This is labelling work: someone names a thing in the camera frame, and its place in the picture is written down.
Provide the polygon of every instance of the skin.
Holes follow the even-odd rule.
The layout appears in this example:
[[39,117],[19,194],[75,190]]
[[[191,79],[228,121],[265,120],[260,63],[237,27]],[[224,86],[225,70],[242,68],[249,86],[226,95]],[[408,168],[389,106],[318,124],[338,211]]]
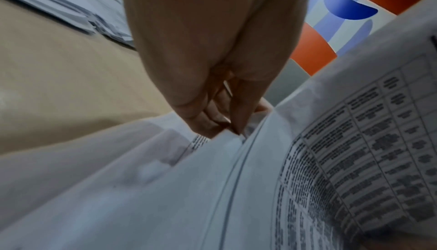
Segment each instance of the skin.
[[[124,0],[144,67],[193,131],[241,133],[296,47],[307,0]],[[224,90],[227,81],[232,91]]]

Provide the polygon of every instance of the beige tabletop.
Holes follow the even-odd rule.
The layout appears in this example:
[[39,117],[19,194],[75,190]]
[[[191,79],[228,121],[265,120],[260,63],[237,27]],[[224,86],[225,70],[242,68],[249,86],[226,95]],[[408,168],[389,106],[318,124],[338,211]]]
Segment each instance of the beige tabletop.
[[171,109],[137,53],[0,0],[0,154]]

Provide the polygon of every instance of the colorful mural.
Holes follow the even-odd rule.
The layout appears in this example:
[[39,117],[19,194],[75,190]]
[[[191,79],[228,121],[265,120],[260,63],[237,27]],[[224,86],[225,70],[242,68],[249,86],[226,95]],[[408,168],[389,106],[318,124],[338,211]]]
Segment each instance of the colorful mural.
[[314,75],[420,0],[309,0],[300,41],[291,55]]

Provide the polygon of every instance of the wooden table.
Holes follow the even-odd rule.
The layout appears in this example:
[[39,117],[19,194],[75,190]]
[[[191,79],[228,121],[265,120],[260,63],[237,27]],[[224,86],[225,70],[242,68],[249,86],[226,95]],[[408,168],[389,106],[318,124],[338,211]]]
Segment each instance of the wooden table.
[[0,0],[0,154],[171,109],[138,54]]

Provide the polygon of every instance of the gray surface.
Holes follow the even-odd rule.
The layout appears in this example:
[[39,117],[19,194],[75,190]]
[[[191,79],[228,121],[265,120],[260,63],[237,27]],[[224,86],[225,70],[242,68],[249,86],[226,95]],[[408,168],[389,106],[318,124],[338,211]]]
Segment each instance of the gray surface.
[[273,81],[264,97],[276,106],[310,76],[296,62],[289,59],[279,76]]

